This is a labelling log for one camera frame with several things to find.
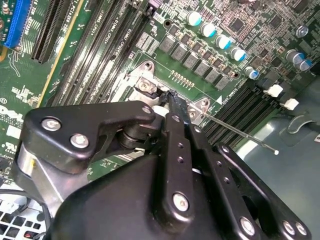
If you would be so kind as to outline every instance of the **screw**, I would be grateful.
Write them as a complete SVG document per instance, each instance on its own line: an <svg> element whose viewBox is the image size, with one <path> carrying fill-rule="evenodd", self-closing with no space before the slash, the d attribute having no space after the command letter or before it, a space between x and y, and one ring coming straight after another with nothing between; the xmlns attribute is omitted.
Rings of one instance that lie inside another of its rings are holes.
<svg viewBox="0 0 320 240"><path fill-rule="evenodd" d="M173 203L175 205L175 207L181 211L181 212L185 212L188 210L189 208L189 202L186 199L185 196L183 196L180 193L175 193L172 197Z"/></svg>
<svg viewBox="0 0 320 240"><path fill-rule="evenodd" d="M177 115L173 115L172 116L173 120L175 120L176 122L180 122L180 118Z"/></svg>
<svg viewBox="0 0 320 240"><path fill-rule="evenodd" d="M75 134L70 138L70 142L73 146L75 146L78 149L85 149L89 146L89 139L82 134Z"/></svg>
<svg viewBox="0 0 320 240"><path fill-rule="evenodd" d="M48 130L51 132L55 132L61 128L60 122L58 122L57 120L55 120L53 118L47 118L47 119L43 120L41 122L41 125L45 130Z"/></svg>
<svg viewBox="0 0 320 240"><path fill-rule="evenodd" d="M146 113L146 114L150 114L151 113L151 110L147 107L147 106L144 106L142 108L142 110Z"/></svg>
<svg viewBox="0 0 320 240"><path fill-rule="evenodd" d="M295 35L298 38L303 38L304 36L306 36L309 32L309 28L305 25L301 25L295 32Z"/></svg>
<svg viewBox="0 0 320 240"><path fill-rule="evenodd" d="M307 235L307 231L306 231L306 229L304 228L304 226L301 225L301 223L297 222L297 223L295 224L295 226L296 226L296 228L298 229L298 231L299 231L302 235L304 235L304 236Z"/></svg>
<svg viewBox="0 0 320 240"><path fill-rule="evenodd" d="M195 130L197 133L201 133L201 128L198 127L198 126L194 126L194 130Z"/></svg>
<svg viewBox="0 0 320 240"><path fill-rule="evenodd" d="M283 226L285 228L285 230L291 234L291 235L295 235L295 230L294 228L290 225L290 223L288 223L287 221L283 221Z"/></svg>
<svg viewBox="0 0 320 240"><path fill-rule="evenodd" d="M252 223L245 217L240 218L240 223L243 230L250 236L255 235L255 228Z"/></svg>
<svg viewBox="0 0 320 240"><path fill-rule="evenodd" d="M226 146L222 146L222 150L223 150L225 153L228 153L228 152L229 152L229 149L228 149Z"/></svg>

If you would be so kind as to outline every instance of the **capacitor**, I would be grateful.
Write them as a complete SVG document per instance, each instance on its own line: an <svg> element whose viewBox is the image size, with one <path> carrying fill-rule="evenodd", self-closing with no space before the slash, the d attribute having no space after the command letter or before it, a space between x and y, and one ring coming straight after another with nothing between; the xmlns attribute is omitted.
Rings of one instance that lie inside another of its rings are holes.
<svg viewBox="0 0 320 240"><path fill-rule="evenodd" d="M291 49L286 53L285 58L290 63L293 63L294 65L296 65L296 64L300 64L305 59L305 55L301 52Z"/></svg>
<svg viewBox="0 0 320 240"><path fill-rule="evenodd" d="M258 71L254 70L254 68L252 66L248 66L245 70L244 70L245 75L247 75L248 78L255 80L259 77L259 73Z"/></svg>
<svg viewBox="0 0 320 240"><path fill-rule="evenodd" d="M311 68L312 66L312 62L309 59L305 59L303 60L301 63L299 64L295 64L294 65L297 69L299 69L300 71L307 71Z"/></svg>
<svg viewBox="0 0 320 240"><path fill-rule="evenodd" d="M212 37L217 32L215 25L212 23L203 23L200 27L201 34L207 38Z"/></svg>
<svg viewBox="0 0 320 240"><path fill-rule="evenodd" d="M201 23L201 14L197 11L190 11L186 15L186 21L190 26L198 26Z"/></svg>
<svg viewBox="0 0 320 240"><path fill-rule="evenodd" d="M230 47L231 40L226 35L219 35L215 39L215 44L218 48L227 49Z"/></svg>
<svg viewBox="0 0 320 240"><path fill-rule="evenodd" d="M240 47L235 46L231 49L230 56L232 59L236 61L242 61L246 58L246 52L242 50Z"/></svg>

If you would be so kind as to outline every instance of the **wire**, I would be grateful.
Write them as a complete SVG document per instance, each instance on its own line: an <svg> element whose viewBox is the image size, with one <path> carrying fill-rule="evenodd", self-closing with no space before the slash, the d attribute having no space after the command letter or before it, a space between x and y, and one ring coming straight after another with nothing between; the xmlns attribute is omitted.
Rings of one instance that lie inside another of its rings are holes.
<svg viewBox="0 0 320 240"><path fill-rule="evenodd" d="M0 195L1 194L18 195L18 196L26 197L27 199L30 199L30 200L35 200L29 193L22 190L0 189ZM52 221L48 206L44 202L39 202L37 200L35 201L42 207L42 212L44 214L44 223L45 223L46 230L48 231ZM41 238L45 234L46 234L45 232L39 233L38 235L34 236L33 239Z"/></svg>

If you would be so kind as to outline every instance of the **green circuit board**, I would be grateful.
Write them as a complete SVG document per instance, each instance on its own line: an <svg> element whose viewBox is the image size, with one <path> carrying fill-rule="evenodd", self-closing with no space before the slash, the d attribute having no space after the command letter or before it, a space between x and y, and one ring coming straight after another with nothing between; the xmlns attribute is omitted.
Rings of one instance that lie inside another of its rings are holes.
<svg viewBox="0 0 320 240"><path fill-rule="evenodd" d="M0 20L5 23L0 27L2 44L17 2L0 3ZM245 84L247 67L257 70L259 79L282 80L298 93L314 75L287 61L286 53L295 49L312 63L320 58L319 0L257 0L246 4L236 0L164 0L152 15L146 12L153 2L148 0L70 0L57 22L60 28L54 28L54 41L47 38L52 50L35 49L43 43L40 34L50 4L59 2L30 1L19 44L13 48L0 45L0 156L9 160L14 157L29 110L132 99L130 73L146 61L154 64L157 84L176 90L191 103L206 98L207 113L214 116ZM187 23L190 11L200 13L202 24L215 25L213 37L202 35L201 24ZM297 37L300 26L308 28L304 37ZM228 49L216 46L216 37L221 34L231 40ZM174 42L172 47L161 47L168 38ZM179 46L185 52L177 60ZM246 52L245 60L231 58L234 47ZM194 65L186 63L191 54L197 59ZM201 62L208 66L202 75L196 73ZM212 71L214 77L208 77ZM199 125L207 122L203 118ZM112 166L123 163L110 160ZM109 169L110 164L98 165Z"/></svg>

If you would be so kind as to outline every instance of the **white label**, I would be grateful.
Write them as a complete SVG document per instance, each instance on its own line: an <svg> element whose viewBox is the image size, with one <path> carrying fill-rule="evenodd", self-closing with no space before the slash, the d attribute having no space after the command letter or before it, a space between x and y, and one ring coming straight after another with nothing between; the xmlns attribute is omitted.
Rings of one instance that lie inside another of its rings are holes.
<svg viewBox="0 0 320 240"><path fill-rule="evenodd" d="M11 125L9 125L8 130L6 131L7 136L13 137L15 139L19 139L20 134L21 134L21 129Z"/></svg>

